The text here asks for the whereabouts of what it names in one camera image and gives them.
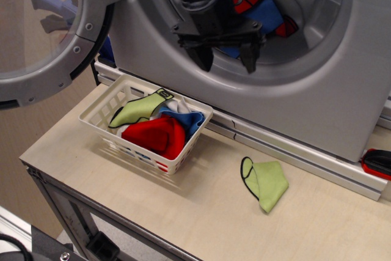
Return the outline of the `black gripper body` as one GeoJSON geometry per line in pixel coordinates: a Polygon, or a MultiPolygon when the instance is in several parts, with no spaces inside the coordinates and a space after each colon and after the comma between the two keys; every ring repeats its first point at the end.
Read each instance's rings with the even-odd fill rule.
{"type": "Polygon", "coordinates": [[[183,46],[238,47],[245,40],[264,40],[261,23],[235,10],[233,0],[180,0],[188,16],[172,27],[183,46]]]}

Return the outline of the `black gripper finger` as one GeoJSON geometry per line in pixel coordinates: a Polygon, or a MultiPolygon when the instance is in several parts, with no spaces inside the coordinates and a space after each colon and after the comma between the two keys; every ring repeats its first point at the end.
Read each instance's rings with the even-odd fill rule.
{"type": "Polygon", "coordinates": [[[189,57],[205,72],[211,70],[213,64],[213,50],[204,46],[187,46],[185,48],[189,57]]]}
{"type": "Polygon", "coordinates": [[[257,59],[260,55],[259,40],[245,40],[239,46],[239,56],[248,74],[256,70],[257,59]]]}

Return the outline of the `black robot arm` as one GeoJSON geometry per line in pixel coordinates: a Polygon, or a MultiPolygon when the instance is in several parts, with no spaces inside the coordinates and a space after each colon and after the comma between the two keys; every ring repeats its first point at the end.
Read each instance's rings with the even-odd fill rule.
{"type": "Polygon", "coordinates": [[[248,73],[256,69],[264,42],[262,24],[235,10],[234,0],[180,0],[189,18],[172,28],[178,44],[204,71],[213,64],[213,48],[236,48],[248,73]]]}

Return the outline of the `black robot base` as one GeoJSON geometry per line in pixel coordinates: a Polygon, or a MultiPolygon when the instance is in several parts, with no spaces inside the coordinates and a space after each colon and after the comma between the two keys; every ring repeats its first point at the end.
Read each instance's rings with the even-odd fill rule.
{"type": "Polygon", "coordinates": [[[39,229],[1,228],[1,260],[86,260],[72,244],[62,244],[39,229]]]}

